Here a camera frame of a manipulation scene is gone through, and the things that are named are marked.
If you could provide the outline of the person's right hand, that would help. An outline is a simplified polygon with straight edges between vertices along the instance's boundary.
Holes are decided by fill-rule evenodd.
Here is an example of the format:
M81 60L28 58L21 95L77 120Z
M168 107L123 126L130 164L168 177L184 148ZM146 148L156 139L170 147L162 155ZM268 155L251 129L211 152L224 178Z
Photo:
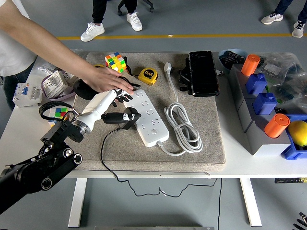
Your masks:
M121 74L113 69L92 67L82 80L97 92L122 89L128 94L133 94L133 87L120 77Z

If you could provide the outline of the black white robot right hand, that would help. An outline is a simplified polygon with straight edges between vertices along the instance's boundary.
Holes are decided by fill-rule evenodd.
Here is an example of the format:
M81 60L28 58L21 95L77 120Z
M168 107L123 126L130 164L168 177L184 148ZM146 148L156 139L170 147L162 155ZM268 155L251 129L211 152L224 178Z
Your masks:
M293 224L293 227L296 228L297 230L307 230L307 216L299 212L300 219L297 219L297 223Z

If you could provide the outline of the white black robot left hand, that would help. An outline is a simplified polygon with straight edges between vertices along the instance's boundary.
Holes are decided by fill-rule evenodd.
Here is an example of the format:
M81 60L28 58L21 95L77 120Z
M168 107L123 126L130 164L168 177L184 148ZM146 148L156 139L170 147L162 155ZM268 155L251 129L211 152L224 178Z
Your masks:
M101 119L101 115L109 108L115 99L123 99L128 102L133 97L126 91L116 89L96 94L82 113L73 121L82 134L90 133L94 128L95 121Z

